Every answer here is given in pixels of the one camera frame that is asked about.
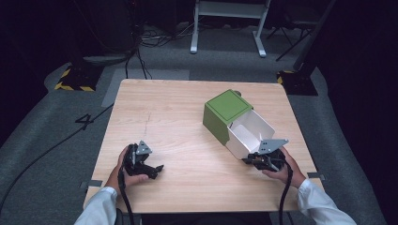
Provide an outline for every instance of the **cardboard box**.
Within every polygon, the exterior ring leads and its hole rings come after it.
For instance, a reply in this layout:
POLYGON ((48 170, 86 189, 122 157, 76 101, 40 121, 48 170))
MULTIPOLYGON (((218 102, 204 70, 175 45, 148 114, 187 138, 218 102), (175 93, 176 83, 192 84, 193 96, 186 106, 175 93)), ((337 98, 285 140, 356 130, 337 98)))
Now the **cardboard box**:
POLYGON ((231 89, 206 102, 203 125, 237 159, 257 152, 260 143, 275 133, 253 106, 231 89))

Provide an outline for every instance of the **white sleeve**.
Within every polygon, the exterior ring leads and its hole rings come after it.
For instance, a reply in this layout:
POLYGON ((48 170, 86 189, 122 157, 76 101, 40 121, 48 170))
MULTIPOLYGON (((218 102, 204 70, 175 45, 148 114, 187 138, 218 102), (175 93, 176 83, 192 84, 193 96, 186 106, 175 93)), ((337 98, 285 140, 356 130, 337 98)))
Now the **white sleeve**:
POLYGON ((309 179, 298 189, 298 209, 316 224, 356 224, 348 214, 337 208, 325 191, 309 179))
POLYGON ((115 224, 117 192, 112 187, 103 187, 88 201, 75 225, 115 224))

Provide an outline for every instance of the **white metal frame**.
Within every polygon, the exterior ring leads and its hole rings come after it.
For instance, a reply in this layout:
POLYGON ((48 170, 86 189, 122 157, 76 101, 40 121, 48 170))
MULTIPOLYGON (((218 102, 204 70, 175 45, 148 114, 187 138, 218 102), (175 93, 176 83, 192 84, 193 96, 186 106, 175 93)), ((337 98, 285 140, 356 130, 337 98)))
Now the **white metal frame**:
POLYGON ((253 31, 253 37, 261 57, 266 57, 266 51, 260 39, 264 22, 268 14, 270 0, 265 4, 243 4, 243 3, 225 3, 225 2, 207 2, 196 0, 194 27, 191 41, 191 53, 198 51, 198 23, 199 16, 221 16, 221 17, 239 17, 259 19, 257 30, 253 31))

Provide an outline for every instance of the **hand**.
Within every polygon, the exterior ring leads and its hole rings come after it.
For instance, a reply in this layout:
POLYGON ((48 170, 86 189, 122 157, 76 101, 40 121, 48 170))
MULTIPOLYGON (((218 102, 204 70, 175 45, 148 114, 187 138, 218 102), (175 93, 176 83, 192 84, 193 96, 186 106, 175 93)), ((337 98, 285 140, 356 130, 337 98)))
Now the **hand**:
MULTIPOLYGON (((290 185, 295 188, 299 188, 302 182, 304 182, 304 180, 306 179, 306 177, 302 174, 301 170, 299 169, 299 165, 289 155, 287 150, 283 146, 280 147, 280 149, 284 154, 284 158, 286 159, 287 163, 289 163, 293 171, 292 183, 290 185)), ((283 165, 282 169, 278 172, 263 170, 263 174, 267 175, 270 178, 281 180, 285 184, 287 182, 287 166, 285 164, 283 165)))
MULTIPOLYGON (((119 189, 119 182, 117 180, 117 176, 119 174, 120 167, 123 164, 123 159, 124 156, 126 155, 126 152, 128 150, 128 147, 126 146, 123 151, 120 153, 117 165, 114 167, 112 170, 111 174, 109 175, 109 179, 106 182, 105 186, 106 187, 112 187, 117 191, 117 195, 120 194, 120 189, 119 189)), ((139 175, 133 175, 130 176, 126 173, 125 170, 123 170, 124 176, 125 176, 125 183, 126 183, 126 188, 129 188, 131 186, 134 186, 136 184, 139 184, 145 180, 148 179, 148 176, 146 174, 139 174, 139 175)))

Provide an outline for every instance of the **wooden table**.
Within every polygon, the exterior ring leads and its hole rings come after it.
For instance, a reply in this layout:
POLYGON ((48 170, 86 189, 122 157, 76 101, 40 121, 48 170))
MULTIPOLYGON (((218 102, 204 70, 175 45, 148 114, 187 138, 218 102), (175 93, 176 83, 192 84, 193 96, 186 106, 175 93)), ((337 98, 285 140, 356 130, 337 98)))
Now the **wooden table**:
MULTIPOLYGON (((122 149, 143 140, 145 163, 164 164, 156 180, 127 191, 134 213, 278 211, 284 184, 237 160, 202 124, 205 103, 238 90, 276 130, 303 173, 316 172, 283 87, 277 83, 124 80, 92 180, 108 179, 122 149)), ((313 179, 322 187, 319 179, 313 179)), ((100 188, 89 187, 86 203, 100 188)), ((285 210, 297 210, 290 188, 285 210)), ((121 198, 117 207, 127 212, 121 198)))

